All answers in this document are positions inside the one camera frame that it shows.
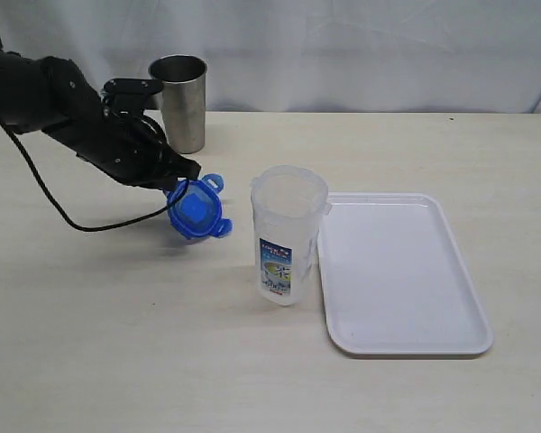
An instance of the tray rim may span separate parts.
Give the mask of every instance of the tray rim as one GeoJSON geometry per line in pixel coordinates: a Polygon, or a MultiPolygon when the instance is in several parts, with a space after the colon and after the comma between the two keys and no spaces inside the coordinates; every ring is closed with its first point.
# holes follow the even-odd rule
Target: tray rim
{"type": "Polygon", "coordinates": [[[451,245],[451,248],[453,249],[454,256],[461,267],[461,271],[463,273],[465,285],[467,287],[467,290],[469,291],[469,295],[472,299],[472,302],[474,304],[474,307],[477,310],[478,317],[483,324],[485,328],[484,338],[481,344],[475,345],[475,346],[468,346],[466,348],[445,348],[443,350],[436,350],[436,349],[421,349],[421,350],[382,350],[382,349],[376,349],[376,348],[360,348],[360,347],[354,347],[351,345],[347,345],[343,339],[337,335],[333,318],[331,313],[329,312],[328,307],[328,285],[325,284],[326,280],[326,269],[324,266],[321,266],[321,256],[324,256],[324,244],[322,239],[322,228],[324,226],[324,220],[321,222],[319,231],[318,231],[318,237],[316,241],[317,246],[317,253],[318,253],[318,268],[319,268],[319,275],[320,275],[320,282],[321,282],[321,288],[323,292],[323,303],[325,307],[325,317],[326,317],[326,328],[328,330],[328,334],[340,349],[345,351],[346,353],[352,354],[352,355],[481,355],[485,352],[489,351],[494,343],[494,333],[491,327],[490,321],[487,319],[487,315],[485,314],[484,308],[482,304],[480,303],[479,295],[477,293],[477,290],[475,288],[475,285],[473,283],[471,274],[469,273],[469,270],[467,268],[467,264],[463,258],[463,254],[461,253],[461,250],[459,248],[459,245],[456,242],[456,239],[454,237],[453,229],[451,228],[451,225],[449,224],[446,214],[443,210],[443,207],[439,203],[439,201],[432,196],[429,196],[426,193],[421,192],[330,192],[328,194],[328,202],[333,206],[342,205],[342,204],[352,204],[352,203],[361,203],[358,201],[340,201],[342,199],[350,199],[350,198],[422,198],[424,200],[427,200],[430,202],[433,206],[435,206],[437,214],[439,215],[441,219],[441,223],[443,224],[443,227],[445,229],[445,232],[448,237],[449,244],[451,245]]]}

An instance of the clear plastic container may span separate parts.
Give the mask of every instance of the clear plastic container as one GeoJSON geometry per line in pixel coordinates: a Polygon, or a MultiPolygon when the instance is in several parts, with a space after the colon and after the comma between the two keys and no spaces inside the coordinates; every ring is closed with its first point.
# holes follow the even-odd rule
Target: clear plastic container
{"type": "Polygon", "coordinates": [[[292,305],[306,292],[318,226],[330,210],[328,186],[310,170],[280,165],[251,187],[257,290],[292,305]]]}

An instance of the white curtain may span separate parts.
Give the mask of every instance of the white curtain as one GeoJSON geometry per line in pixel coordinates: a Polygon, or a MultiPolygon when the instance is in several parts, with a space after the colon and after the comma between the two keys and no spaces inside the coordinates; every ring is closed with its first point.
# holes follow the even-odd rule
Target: white curtain
{"type": "Polygon", "coordinates": [[[209,109],[541,112],[541,0],[0,0],[0,25],[97,89],[195,54],[209,109]]]}

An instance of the pitcher label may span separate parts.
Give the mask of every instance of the pitcher label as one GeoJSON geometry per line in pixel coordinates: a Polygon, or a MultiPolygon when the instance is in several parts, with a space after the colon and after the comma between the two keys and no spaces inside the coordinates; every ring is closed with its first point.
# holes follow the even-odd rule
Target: pitcher label
{"type": "Polygon", "coordinates": [[[292,250],[261,239],[261,281],[267,290],[280,296],[290,294],[292,250]]]}

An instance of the white tray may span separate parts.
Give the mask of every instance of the white tray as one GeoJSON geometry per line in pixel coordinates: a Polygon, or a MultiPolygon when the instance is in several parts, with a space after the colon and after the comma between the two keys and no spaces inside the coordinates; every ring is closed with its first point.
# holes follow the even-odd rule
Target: white tray
{"type": "Polygon", "coordinates": [[[328,332],[356,355],[477,355],[493,334],[440,205],[332,193],[318,237],[328,332]]]}

